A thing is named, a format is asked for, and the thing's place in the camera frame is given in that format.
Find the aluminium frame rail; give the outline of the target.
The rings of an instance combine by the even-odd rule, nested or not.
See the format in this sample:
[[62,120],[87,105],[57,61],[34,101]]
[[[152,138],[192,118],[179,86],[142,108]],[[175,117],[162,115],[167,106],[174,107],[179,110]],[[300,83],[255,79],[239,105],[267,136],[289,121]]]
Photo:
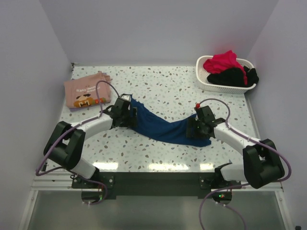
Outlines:
[[72,190],[72,179],[69,174],[47,174],[35,176],[31,185],[37,191],[66,191]]

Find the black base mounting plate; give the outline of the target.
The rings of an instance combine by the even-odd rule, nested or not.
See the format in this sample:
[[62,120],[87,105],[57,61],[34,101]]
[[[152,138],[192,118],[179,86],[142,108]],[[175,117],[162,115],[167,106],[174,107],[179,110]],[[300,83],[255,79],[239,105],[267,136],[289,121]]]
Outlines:
[[117,196],[196,196],[204,198],[212,189],[240,185],[239,181],[225,181],[214,172],[100,172],[100,185],[71,176],[73,189],[81,189],[85,200],[97,201]]

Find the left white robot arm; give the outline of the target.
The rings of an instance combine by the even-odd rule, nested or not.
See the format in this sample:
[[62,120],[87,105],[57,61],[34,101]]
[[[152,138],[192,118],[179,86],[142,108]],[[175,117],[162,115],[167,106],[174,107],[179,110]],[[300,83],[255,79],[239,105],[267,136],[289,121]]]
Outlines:
[[101,178],[99,169],[82,158],[84,142],[103,131],[116,127],[136,127],[137,108],[132,106],[129,94],[119,96],[114,105],[102,111],[102,114],[77,123],[57,123],[44,149],[44,156],[82,177],[89,188],[96,187]]

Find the folded pink t shirt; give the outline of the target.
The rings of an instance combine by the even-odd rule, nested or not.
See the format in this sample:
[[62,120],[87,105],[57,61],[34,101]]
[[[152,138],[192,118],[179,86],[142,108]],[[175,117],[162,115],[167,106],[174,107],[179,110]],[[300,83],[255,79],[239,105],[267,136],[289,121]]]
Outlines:
[[99,103],[111,102],[111,89],[107,83],[111,77],[106,73],[96,74],[64,82],[66,106],[71,109],[82,109]]

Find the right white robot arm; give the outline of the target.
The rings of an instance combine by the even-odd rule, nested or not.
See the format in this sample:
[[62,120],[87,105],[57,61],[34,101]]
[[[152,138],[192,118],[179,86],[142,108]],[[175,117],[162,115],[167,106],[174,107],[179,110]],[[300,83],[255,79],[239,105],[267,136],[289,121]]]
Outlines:
[[242,164],[226,163],[214,170],[212,181],[219,188],[230,182],[247,182],[253,188],[261,188],[285,175],[276,146],[270,140],[249,138],[243,132],[230,127],[223,118],[215,118],[209,106],[195,106],[196,117],[188,119],[187,137],[193,139],[219,139],[243,157]]

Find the black t shirt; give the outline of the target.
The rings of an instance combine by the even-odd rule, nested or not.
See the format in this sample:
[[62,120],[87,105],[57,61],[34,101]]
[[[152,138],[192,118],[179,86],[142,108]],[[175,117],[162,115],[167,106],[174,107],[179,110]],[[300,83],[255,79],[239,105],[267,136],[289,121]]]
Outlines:
[[244,66],[246,78],[243,77],[243,72],[239,68],[227,69],[221,73],[211,73],[207,77],[207,81],[215,85],[232,86],[248,88],[259,82],[259,77],[255,68]]

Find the blue t shirt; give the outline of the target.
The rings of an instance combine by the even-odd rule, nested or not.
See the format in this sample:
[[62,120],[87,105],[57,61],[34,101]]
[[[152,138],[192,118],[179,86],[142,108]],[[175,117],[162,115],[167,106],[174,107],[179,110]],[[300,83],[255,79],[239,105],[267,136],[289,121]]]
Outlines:
[[131,129],[138,134],[156,141],[178,145],[206,147],[212,143],[208,138],[188,138],[186,136],[188,119],[195,118],[196,114],[179,121],[168,122],[149,111],[144,104],[134,98],[131,98],[131,106],[137,108],[137,125]]

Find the white plastic basket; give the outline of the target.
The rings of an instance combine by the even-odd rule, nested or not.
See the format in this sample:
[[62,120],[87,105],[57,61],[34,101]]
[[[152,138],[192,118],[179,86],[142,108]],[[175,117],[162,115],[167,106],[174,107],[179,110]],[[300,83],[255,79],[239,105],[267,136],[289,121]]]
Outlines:
[[244,94],[254,89],[259,77],[251,62],[237,58],[238,67],[230,67],[217,73],[212,73],[210,67],[205,67],[213,56],[202,56],[196,62],[196,77],[199,88],[205,91]]

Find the red t shirt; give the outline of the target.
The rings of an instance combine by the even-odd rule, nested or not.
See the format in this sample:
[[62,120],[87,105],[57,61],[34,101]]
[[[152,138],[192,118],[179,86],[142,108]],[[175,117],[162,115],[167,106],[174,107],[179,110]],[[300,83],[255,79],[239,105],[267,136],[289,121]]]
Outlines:
[[231,68],[239,68],[243,72],[243,77],[246,78],[244,68],[239,64],[236,58],[237,55],[232,50],[229,50],[223,54],[214,55],[212,58],[207,59],[203,64],[203,68],[208,73],[214,74],[221,73]]

